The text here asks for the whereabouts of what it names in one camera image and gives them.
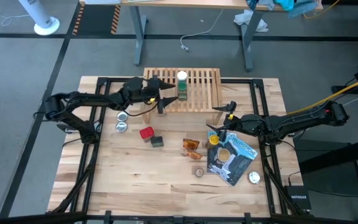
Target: dark green container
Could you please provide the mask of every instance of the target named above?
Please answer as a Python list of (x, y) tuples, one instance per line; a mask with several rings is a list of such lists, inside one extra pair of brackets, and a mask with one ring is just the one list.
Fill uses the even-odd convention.
[(178, 97), (179, 100), (184, 101), (187, 100), (187, 84), (186, 81), (178, 82)]

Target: black box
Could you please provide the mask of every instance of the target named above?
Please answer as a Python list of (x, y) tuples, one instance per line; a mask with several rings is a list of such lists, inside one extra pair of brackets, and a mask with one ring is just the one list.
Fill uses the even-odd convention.
[(311, 210), (309, 192), (303, 186), (285, 186), (292, 202), (302, 210)]
[(162, 141), (162, 136), (152, 137), (151, 139), (153, 147), (162, 147), (164, 146), (164, 142)]

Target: yellow cable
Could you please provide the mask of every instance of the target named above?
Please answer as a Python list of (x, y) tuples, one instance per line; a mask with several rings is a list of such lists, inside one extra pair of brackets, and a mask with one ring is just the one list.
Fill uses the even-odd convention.
[(350, 90), (351, 88), (353, 88), (353, 87), (355, 87), (355, 86), (358, 86), (358, 82), (355, 83), (355, 84), (349, 85), (348, 87), (344, 88), (343, 90), (338, 91), (338, 92), (332, 94), (331, 96), (329, 96), (329, 97), (327, 97), (327, 98), (325, 98), (325, 99), (323, 99), (323, 100), (320, 100), (320, 101), (317, 102), (317, 103), (313, 103), (312, 105), (307, 106), (307, 107), (302, 108), (302, 109), (297, 110), (297, 111), (289, 112), (288, 114), (295, 114), (295, 113), (299, 113), (299, 112), (308, 110), (308, 109), (310, 109), (310, 108), (314, 108), (315, 106), (318, 106), (318, 105), (320, 105), (321, 103), (324, 103), (325, 101), (330, 100), (330, 99), (334, 98), (335, 96), (338, 96), (338, 95), (340, 95), (341, 93), (343, 93), (343, 92), (345, 92), (345, 91), (347, 91), (347, 90)]
[(318, 17), (320, 16), (321, 14), (325, 13), (326, 11), (330, 10), (332, 7), (334, 7), (340, 0), (336, 0), (336, 2), (334, 4), (332, 4), (331, 6), (329, 6), (326, 10), (324, 10), (323, 12), (320, 12), (319, 14), (317, 15), (314, 15), (314, 16), (311, 16), (311, 17), (308, 17), (306, 14), (304, 14), (303, 16), (307, 19), (312, 19), (312, 18), (315, 18), (315, 17)]

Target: wooden tabletop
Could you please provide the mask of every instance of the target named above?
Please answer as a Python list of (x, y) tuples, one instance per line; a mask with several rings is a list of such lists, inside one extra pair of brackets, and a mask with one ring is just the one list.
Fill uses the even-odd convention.
[[(94, 93), (97, 79), (82, 77), (79, 91)], [(118, 90), (121, 85), (113, 83), (110, 91)], [(286, 114), (278, 79), (264, 78), (264, 85), (270, 114)], [(224, 104), (231, 100), (237, 102), (236, 116), (253, 113), (247, 84), (223, 83), (222, 89)], [(130, 113), (139, 110), (140, 104), (129, 108)], [(89, 119), (90, 108), (81, 107), (74, 113), (81, 119)], [(202, 146), (197, 149), (204, 155), (201, 160), (195, 161), (181, 154), (183, 138), (206, 141), (208, 127), (205, 124), (212, 122), (210, 116), (203, 116), (202, 113), (156, 116), (150, 125), (157, 136), (163, 136), (164, 147), (152, 148), (151, 143), (144, 143), (140, 138), (139, 130), (148, 126), (141, 116), (129, 117), (127, 131), (117, 133), (116, 115), (117, 111), (106, 110), (88, 214), (104, 215), (105, 210), (111, 210), (114, 215), (243, 217), (245, 212), (249, 212), (252, 217), (270, 216), (260, 155), (238, 183), (231, 187), (216, 174), (205, 173), (201, 178), (194, 175), (199, 167), (206, 171), (206, 149)], [(237, 136), (259, 151), (257, 138), (241, 133)], [(69, 134), (66, 141), (78, 137), (77, 134)], [(285, 140), (293, 143), (292, 138)], [(63, 148), (49, 210), (55, 208), (74, 186), (82, 146), (77, 141)], [(283, 184), (286, 184), (288, 175), (299, 171), (296, 152), (287, 144), (279, 144), (277, 157)], [(261, 175), (259, 184), (249, 182), (246, 175), (250, 171)], [(301, 175), (292, 175), (291, 182), (302, 185)], [(280, 212), (273, 184), (272, 188), (275, 208)], [(80, 193), (79, 208), (82, 207), (84, 189)]]
[[(316, 10), (322, 10), (321, 0)], [(122, 0), (120, 5), (123, 6), (157, 6), (157, 7), (200, 7), (200, 8), (218, 8), (218, 9), (249, 9), (246, 0), (160, 0), (147, 2), (133, 2)], [(268, 11), (266, 6), (257, 5), (256, 10)], [(283, 11), (283, 8), (276, 4), (274, 11)]]

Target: red object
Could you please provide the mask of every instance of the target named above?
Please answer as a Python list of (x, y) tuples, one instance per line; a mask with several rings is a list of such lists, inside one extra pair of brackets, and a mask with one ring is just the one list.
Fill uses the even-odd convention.
[(149, 140), (151, 137), (154, 136), (154, 130), (152, 127), (147, 127), (145, 129), (140, 130), (139, 132), (143, 140)]

